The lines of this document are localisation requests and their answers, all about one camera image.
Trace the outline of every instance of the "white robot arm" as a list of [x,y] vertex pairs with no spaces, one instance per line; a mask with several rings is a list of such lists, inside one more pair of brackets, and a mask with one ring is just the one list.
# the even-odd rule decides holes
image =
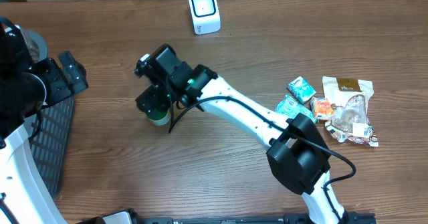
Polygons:
[[[229,121],[267,150],[272,173],[281,184],[303,197],[313,223],[347,223],[348,214],[327,183],[330,180],[327,160],[332,151],[309,118],[299,115],[293,120],[259,105],[205,66],[192,70],[176,57],[169,45],[161,46],[151,56],[143,56],[134,73],[138,77],[146,75],[152,82],[136,102],[155,124],[169,121],[168,109],[172,111],[176,101],[187,109],[171,120],[170,132],[192,107]],[[298,144],[289,147],[292,138],[297,138]]]
[[[0,119],[0,223],[66,223],[35,167],[28,133],[22,124],[25,116],[45,107],[43,103],[50,106],[85,90],[88,87],[86,73],[76,72],[84,68],[70,53],[62,58],[67,63],[63,63],[67,68],[63,74],[52,59],[33,63],[31,56],[23,51],[25,42],[18,28],[4,18],[0,20],[12,31],[7,37],[0,31],[2,46],[13,42],[22,47],[17,55],[10,55],[13,54],[10,49],[0,47],[0,78],[2,83],[13,86],[0,85],[0,111],[7,110],[0,115],[3,118]],[[267,150],[275,178],[301,195],[307,204],[311,221],[305,223],[350,223],[348,213],[329,185],[333,180],[329,178],[328,158],[331,154],[340,155],[328,150],[307,117],[298,115],[291,119],[264,108],[234,90],[209,68],[191,69],[176,57],[169,45],[161,46],[151,56],[145,55],[138,61],[134,73],[138,77],[146,75],[151,81],[151,86],[136,102],[155,124],[166,124],[172,118],[171,131],[192,107],[224,118],[252,135]],[[13,95],[22,98],[8,98]],[[10,99],[25,99],[25,102],[15,103]],[[187,107],[176,120],[173,118],[175,102]],[[297,141],[291,145],[291,139]],[[374,219],[371,215],[367,218],[370,222],[363,222],[358,219],[360,214],[352,215],[354,224],[371,223]],[[131,224],[135,220],[144,223],[138,214],[127,210],[82,223]]]

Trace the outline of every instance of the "clear plastic bag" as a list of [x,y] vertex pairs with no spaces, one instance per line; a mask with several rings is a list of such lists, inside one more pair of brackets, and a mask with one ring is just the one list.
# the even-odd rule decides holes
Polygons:
[[323,77],[322,83],[334,111],[331,120],[325,123],[329,133],[339,142],[351,140],[379,146],[367,118],[368,99],[374,94],[372,82]]

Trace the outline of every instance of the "small white box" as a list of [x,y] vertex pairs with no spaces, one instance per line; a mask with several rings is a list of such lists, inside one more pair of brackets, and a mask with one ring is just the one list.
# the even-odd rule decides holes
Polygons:
[[220,30],[220,12],[217,0],[189,0],[193,28],[197,35]]

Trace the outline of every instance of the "green package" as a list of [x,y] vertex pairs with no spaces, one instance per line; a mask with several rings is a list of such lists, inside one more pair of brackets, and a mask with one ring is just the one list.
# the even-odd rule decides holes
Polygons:
[[285,114],[290,118],[295,118],[299,113],[302,113],[309,117],[314,123],[316,123],[317,119],[315,119],[312,111],[307,109],[307,107],[299,104],[297,101],[293,99],[292,96],[286,95],[286,98],[282,100],[278,106],[275,108],[275,112],[280,114]]
[[301,76],[289,83],[288,89],[302,104],[310,100],[316,93],[315,89]]

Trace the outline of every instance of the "snack package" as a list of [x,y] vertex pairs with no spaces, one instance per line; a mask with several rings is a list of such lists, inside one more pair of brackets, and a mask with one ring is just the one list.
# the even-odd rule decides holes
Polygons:
[[329,120],[333,116],[333,109],[327,98],[312,97],[310,107],[317,120]]
[[315,89],[301,76],[289,83],[288,89],[302,104],[310,100],[316,93]]
[[312,112],[307,109],[305,106],[299,104],[297,101],[293,99],[293,97],[286,95],[285,99],[282,100],[278,106],[275,108],[275,112],[280,114],[285,114],[290,118],[295,118],[299,113],[302,113],[309,117],[314,123],[316,123],[316,119]]
[[368,99],[374,94],[373,84],[366,80],[322,77],[324,95],[334,111],[325,123],[339,142],[346,139],[368,146],[379,146],[367,118]]

